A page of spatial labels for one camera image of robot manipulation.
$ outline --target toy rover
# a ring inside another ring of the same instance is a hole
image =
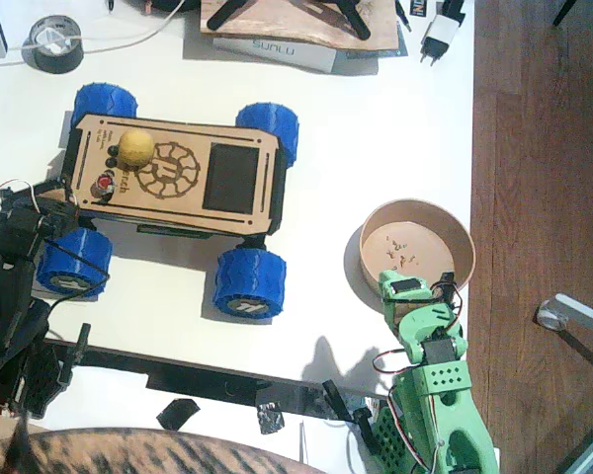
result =
[[[107,270],[112,244],[87,224],[91,218],[135,223],[146,233],[239,236],[243,243],[218,258],[214,305],[249,318],[279,314],[286,263],[264,240],[281,223],[297,116],[275,104],[244,108],[235,127],[135,116],[134,97],[119,87],[91,84],[77,93],[62,179],[83,226],[57,243]],[[37,278],[58,293],[104,290],[95,287],[100,273],[51,246]]]

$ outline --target yellow ball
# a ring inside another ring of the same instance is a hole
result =
[[[129,166],[142,168],[154,156],[154,139],[144,130],[128,130],[119,140],[119,159]]]

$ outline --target green robotic arm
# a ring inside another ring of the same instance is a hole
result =
[[[453,275],[444,274],[433,287],[438,294],[422,278],[380,274],[386,323],[414,364],[394,377],[388,408],[373,426],[382,470],[498,474],[492,439],[461,360],[467,342],[453,311]]]

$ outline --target black tape roll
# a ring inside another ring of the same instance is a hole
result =
[[[76,22],[68,17],[53,15],[38,20],[29,33],[30,44],[46,44],[48,41],[39,41],[39,36],[47,31],[51,40],[60,37],[80,37],[81,30]],[[69,39],[49,46],[40,46],[33,49],[33,59],[36,66],[42,71],[51,74],[64,74],[75,69],[83,59],[83,46],[81,39]]]

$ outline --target wooden floor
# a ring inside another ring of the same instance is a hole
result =
[[[593,436],[593,334],[537,326],[593,307],[593,0],[476,0],[469,361],[502,473],[560,472]]]

